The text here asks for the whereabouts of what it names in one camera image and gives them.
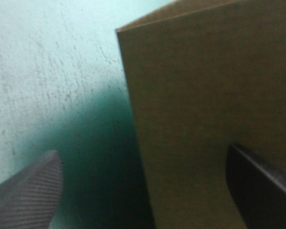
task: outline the cardboard box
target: cardboard box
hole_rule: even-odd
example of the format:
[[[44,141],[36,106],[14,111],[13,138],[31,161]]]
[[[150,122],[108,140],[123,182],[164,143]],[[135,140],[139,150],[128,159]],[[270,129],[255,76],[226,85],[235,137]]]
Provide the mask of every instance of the cardboard box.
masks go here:
[[[286,170],[286,0],[179,0],[117,34],[157,228],[244,229],[225,157]]]

